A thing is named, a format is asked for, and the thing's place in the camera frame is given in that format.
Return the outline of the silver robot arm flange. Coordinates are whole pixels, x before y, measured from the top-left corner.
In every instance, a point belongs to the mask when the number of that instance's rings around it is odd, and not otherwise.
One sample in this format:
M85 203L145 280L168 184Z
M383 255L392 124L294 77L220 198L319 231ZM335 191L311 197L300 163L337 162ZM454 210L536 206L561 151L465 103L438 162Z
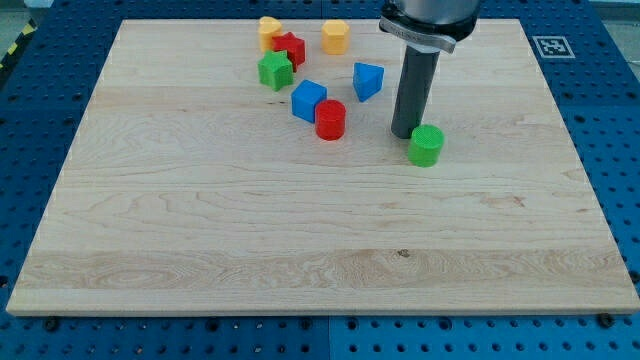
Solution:
M451 54L474 31L480 8L480 0L390 0L379 28L418 52Z

